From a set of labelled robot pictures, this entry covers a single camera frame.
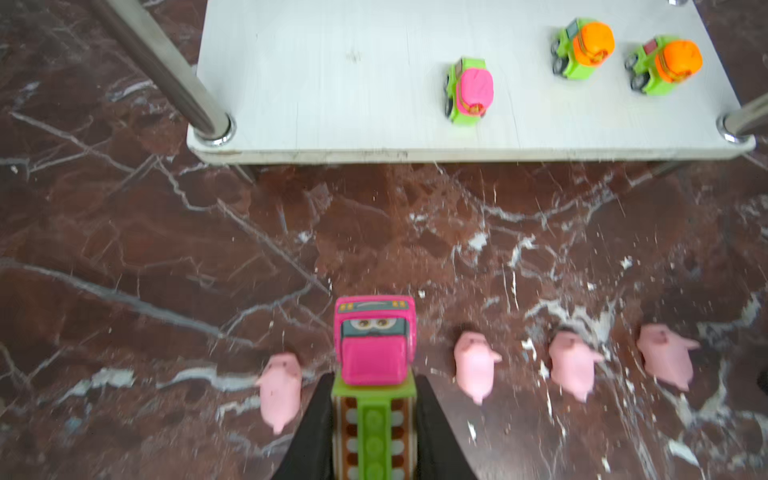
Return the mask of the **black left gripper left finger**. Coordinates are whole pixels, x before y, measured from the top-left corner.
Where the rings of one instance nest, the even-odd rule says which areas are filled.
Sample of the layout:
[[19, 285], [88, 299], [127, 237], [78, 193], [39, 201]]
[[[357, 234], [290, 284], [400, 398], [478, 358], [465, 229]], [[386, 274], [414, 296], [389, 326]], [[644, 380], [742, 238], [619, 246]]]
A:
[[314, 393], [273, 480], [331, 480], [334, 374], [318, 380]]

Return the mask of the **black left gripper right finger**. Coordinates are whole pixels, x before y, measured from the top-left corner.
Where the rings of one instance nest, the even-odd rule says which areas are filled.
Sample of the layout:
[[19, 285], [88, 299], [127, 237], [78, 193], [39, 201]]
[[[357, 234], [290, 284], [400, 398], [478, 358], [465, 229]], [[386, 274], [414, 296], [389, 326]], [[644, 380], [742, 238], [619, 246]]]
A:
[[416, 477], [421, 480], [477, 480], [426, 376], [415, 377], [417, 389]]

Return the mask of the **pink green toy car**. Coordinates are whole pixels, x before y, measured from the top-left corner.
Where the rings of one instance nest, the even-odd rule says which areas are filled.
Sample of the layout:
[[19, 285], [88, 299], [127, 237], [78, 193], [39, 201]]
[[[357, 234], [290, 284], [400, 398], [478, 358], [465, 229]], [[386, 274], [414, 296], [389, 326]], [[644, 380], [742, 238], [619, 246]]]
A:
[[494, 80], [483, 59], [461, 57], [446, 74], [445, 116], [455, 125], [474, 126], [494, 101]]

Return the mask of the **orange green toy car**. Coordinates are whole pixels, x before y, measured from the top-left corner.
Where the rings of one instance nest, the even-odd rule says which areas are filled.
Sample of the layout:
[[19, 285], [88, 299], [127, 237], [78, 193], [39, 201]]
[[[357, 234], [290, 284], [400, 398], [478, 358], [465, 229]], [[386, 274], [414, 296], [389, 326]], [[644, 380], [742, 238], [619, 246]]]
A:
[[665, 96], [695, 76], [703, 66], [698, 45], [672, 35], [651, 38], [625, 60], [630, 88], [646, 96]]
[[591, 18], [575, 18], [551, 42], [553, 74], [567, 80], [588, 80], [614, 50], [609, 25]]

